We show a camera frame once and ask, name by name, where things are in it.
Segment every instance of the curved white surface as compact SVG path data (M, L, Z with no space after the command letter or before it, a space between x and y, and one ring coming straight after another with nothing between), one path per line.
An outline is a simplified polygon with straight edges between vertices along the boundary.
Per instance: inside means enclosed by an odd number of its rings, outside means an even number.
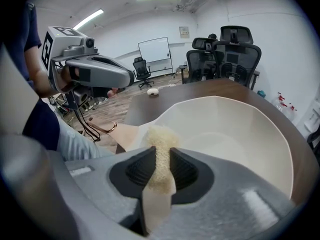
M294 174L288 142L257 108L219 96L183 101L141 125L127 151L146 146L144 136L153 124L179 134L180 148L246 166L291 197Z

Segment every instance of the black gripper pad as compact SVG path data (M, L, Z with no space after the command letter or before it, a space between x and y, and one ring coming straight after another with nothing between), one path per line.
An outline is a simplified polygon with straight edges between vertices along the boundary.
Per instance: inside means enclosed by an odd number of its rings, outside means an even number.
M141 198L142 191L156 169L156 148L149 149L115 164L109 179L121 195Z
M197 202L210 190L215 179L208 165L176 148L170 149L170 171L176 188L172 205Z

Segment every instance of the black cable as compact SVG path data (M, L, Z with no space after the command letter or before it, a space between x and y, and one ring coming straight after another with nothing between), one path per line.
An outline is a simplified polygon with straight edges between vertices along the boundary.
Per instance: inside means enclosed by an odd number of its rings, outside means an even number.
M79 109L79 111L80 111L80 114L81 114L82 119L83 119L83 121L85 122L85 124L86 124L87 126L89 126L92 130L94 130L94 131L99 135L99 137L97 137L96 142L101 141L101 139L100 139L100 137L101 137L100 133L99 133L96 129L94 129L93 127L91 127L91 126L86 122L86 120L85 120L85 118L84 118L84 115L82 114L82 112L81 112L80 109Z
M72 93L73 100L76 101L74 92L71 91L71 93ZM86 122L86 120L85 120L85 118L84 118L84 115L82 114L82 112L81 112L78 104L75 103L75 105L76 105L76 107L77 107L77 110L79 110L79 112L80 112L80 114L81 114L81 116L82 116L82 119L83 119L83 121L85 122L85 124L86 124L88 127L90 127L92 130L94 130L94 131L99 135L99 137L98 137L97 135L95 135L91 130L89 130L89 129L87 128L87 126L84 125L84 123L83 123L83 122L81 121L81 119L80 119L80 116L79 116L79 114L78 114L78 111L75 110L74 113L75 113L75 115L76 115L76 118L78 119L78 121L80 122L80 124L83 126L85 132L93 139L93 142L94 142L94 143L101 141L101 139L100 139L100 137L101 137L100 133L99 133L96 129L92 128L90 125L87 124L87 122Z
M80 124L83 126L83 129L84 129L84 131L92 138L92 140L93 140L93 142L96 142L97 140L99 140L99 138L92 132L92 131L90 131L88 128L87 128L87 126L81 121L81 119L80 119L80 116L79 116L79 114L78 114L78 111L74 111L74 114L75 114L75 116L76 116L76 118L78 119L78 121L80 122Z
M62 69L63 67L61 67L60 65L57 65L56 63L54 64L56 68L60 68Z

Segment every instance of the fluorescent light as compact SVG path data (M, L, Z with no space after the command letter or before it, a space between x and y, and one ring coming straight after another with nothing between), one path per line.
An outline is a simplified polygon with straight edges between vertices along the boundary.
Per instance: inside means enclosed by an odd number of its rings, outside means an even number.
M86 24L88 21L91 21L94 17L97 17L100 14L103 14L103 10L97 10L96 12L92 13L90 16L86 17L83 21L81 21L78 25L76 25L73 29L77 30L81 28L84 24Z

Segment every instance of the brown table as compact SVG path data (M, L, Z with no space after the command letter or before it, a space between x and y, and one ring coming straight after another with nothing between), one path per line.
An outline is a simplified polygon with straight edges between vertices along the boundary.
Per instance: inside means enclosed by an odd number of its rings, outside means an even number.
M292 200L300 204L306 200L319 175L314 154L297 128L271 103L248 88L229 79L192 82L162 89L158 96L146 93L132 99L125 124L140 126L158 118L172 105L206 96L221 96L250 104L262 111L288 141L293 161ZM124 152L121 146L116 153Z

